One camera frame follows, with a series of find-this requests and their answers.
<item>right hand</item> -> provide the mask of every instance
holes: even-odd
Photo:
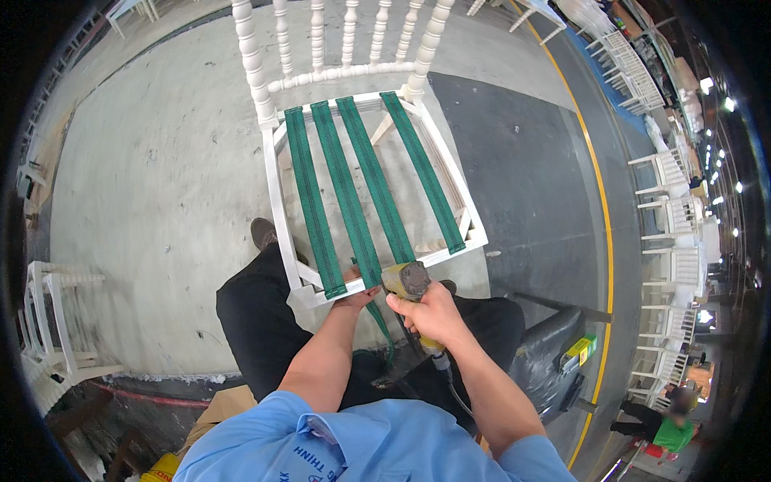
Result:
[[[460,318],[453,296],[441,283],[432,280],[420,303],[409,302],[394,294],[385,301],[391,309],[404,315],[404,326],[451,349],[459,343],[473,340],[466,323]]]

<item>hand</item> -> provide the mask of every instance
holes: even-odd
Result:
[[[343,281],[351,281],[359,278],[361,275],[362,273],[359,271],[359,267],[357,265],[353,265],[349,270],[342,274],[342,278]],[[366,289],[363,292],[354,293],[353,295],[346,296],[345,298],[340,298],[332,307],[339,308],[342,306],[350,306],[355,308],[357,312],[360,312],[362,308],[367,306],[370,301],[375,299],[375,295],[378,293],[380,293],[380,287],[375,286],[374,288]]]
[[[413,333],[435,339],[450,350],[458,343],[473,340],[453,296],[436,280],[431,281],[420,303],[408,302],[394,294],[388,295],[385,301],[393,311],[405,316],[404,325]]]

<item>yellow floor line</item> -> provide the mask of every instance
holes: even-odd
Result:
[[[509,0],[509,2],[514,7],[514,9],[517,10],[517,12],[519,12],[520,15],[523,14],[519,5],[514,3],[513,0]],[[533,35],[535,35],[535,38],[538,40],[538,42],[541,42],[542,39],[540,35],[538,35],[538,32],[536,32],[535,28],[533,27],[533,24],[530,23],[530,20],[527,20],[527,25],[530,27],[530,30],[533,32]],[[571,88],[567,84],[567,80],[565,79],[565,76],[560,70],[560,67],[557,65],[557,61],[554,60],[554,57],[551,55],[551,52],[549,52],[549,48],[546,47],[546,44],[544,44],[543,47],[544,47],[544,51],[546,52],[546,55],[549,57],[549,60],[551,60],[552,65],[554,65],[554,68],[557,70],[557,73],[560,74],[560,78],[562,78],[562,82],[565,84],[565,89],[567,89],[567,94],[571,97],[571,100],[573,100],[573,105],[576,108],[576,116],[578,117],[578,123],[581,125],[581,131],[583,131],[584,133],[584,140],[586,141],[586,147],[589,149],[589,156],[591,157],[591,163],[592,163],[592,166],[594,167],[594,176],[597,178],[597,187],[600,191],[600,203],[602,205],[602,216],[605,221],[605,240],[608,246],[608,309],[607,311],[608,313],[612,313],[613,312],[613,234],[611,233],[611,216],[608,213],[608,199],[605,197],[605,186],[602,182],[602,173],[600,172],[600,165],[597,162],[597,154],[594,153],[594,147],[592,146],[591,139],[589,138],[589,131],[586,129],[584,116],[581,115],[581,110],[578,109],[578,103],[576,102],[575,97],[573,97]],[[605,335],[604,335],[603,346],[602,346],[602,357],[600,359],[600,372],[598,373],[597,383],[594,385],[594,394],[591,396],[592,403],[597,403],[597,398],[600,396],[600,387],[602,386],[602,377],[605,374],[605,363],[608,362],[608,346],[610,344],[610,341],[611,341],[611,326],[610,324],[607,324],[605,325]],[[584,438],[586,438],[586,432],[589,430],[589,423],[591,423],[591,413],[587,413],[586,415],[586,421],[584,422],[584,429],[581,431],[581,436],[578,438],[578,445],[573,451],[573,455],[571,456],[570,462],[567,463],[568,470],[573,468],[573,463],[575,463],[576,456],[578,455],[578,451],[581,449],[581,445],[584,444]]]

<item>green strap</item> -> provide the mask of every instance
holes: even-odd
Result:
[[[385,103],[386,109],[391,114],[396,130],[399,131],[399,135],[402,137],[402,142],[407,149],[409,158],[412,159],[412,165],[415,166],[420,183],[426,191],[426,196],[429,198],[436,220],[442,229],[442,235],[447,243],[449,253],[453,254],[466,249],[466,243],[460,237],[460,230],[457,224],[455,224],[453,212],[449,209],[447,198],[442,191],[442,187],[439,185],[439,180],[436,179],[436,173],[433,167],[431,167],[426,151],[423,149],[415,128],[412,127],[412,123],[409,121],[407,113],[399,101],[399,97],[394,92],[381,92],[380,96]]]
[[[357,265],[356,258],[351,258],[351,263],[354,265]],[[367,303],[367,311],[370,315],[375,319],[375,323],[377,323],[378,328],[380,328],[380,332],[385,336],[385,340],[388,342],[388,365],[393,366],[393,340],[391,339],[391,334],[388,332],[388,326],[386,326],[386,321],[383,318],[383,314],[380,312],[380,308],[378,308],[378,304],[375,303],[375,301],[370,301]]]
[[[300,195],[305,227],[311,240],[313,257],[316,259],[318,275],[324,285],[327,299],[342,295],[346,291],[345,282],[340,272],[340,264],[329,233],[329,224],[324,213],[322,196],[318,192],[316,171],[313,168],[311,147],[308,145],[308,133],[305,130],[305,118],[302,107],[293,107],[284,111],[289,138],[291,163],[295,169],[295,180]]]
[[[380,261],[378,261],[378,254],[375,252],[375,245],[372,243],[372,236],[367,228],[362,205],[356,195],[351,171],[348,169],[348,163],[342,152],[340,138],[335,128],[335,121],[332,120],[332,113],[329,111],[328,101],[311,104],[311,112],[313,113],[313,120],[316,122],[318,138],[322,142],[324,158],[327,160],[329,176],[335,187],[345,229],[348,231],[348,239],[351,240],[354,256],[359,260],[359,270],[362,273],[364,286],[365,288],[375,287],[380,285],[380,274],[382,273]]]
[[[345,129],[348,131],[348,137],[351,139],[353,150],[359,165],[362,167],[362,174],[367,183],[369,194],[372,196],[372,202],[380,218],[380,224],[383,227],[385,238],[391,247],[391,252],[397,264],[409,263],[415,261],[415,253],[412,252],[412,246],[409,245],[407,233],[404,231],[404,224],[399,212],[396,210],[396,204],[393,202],[393,196],[386,183],[386,176],[383,175],[380,162],[369,142],[364,123],[353,102],[353,97],[342,97],[335,100],[340,110],[340,116]]]

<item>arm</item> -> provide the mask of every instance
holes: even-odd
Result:
[[[358,274],[351,270],[344,278]],[[351,374],[359,312],[379,291],[374,287],[336,301],[322,327],[292,359],[278,389],[299,395],[315,412],[337,412]]]
[[[386,301],[406,317],[405,324],[414,332],[444,344],[453,354],[471,398],[474,421],[496,459],[519,439],[546,435],[533,403],[484,352],[440,283],[432,281],[420,303],[394,295]]]

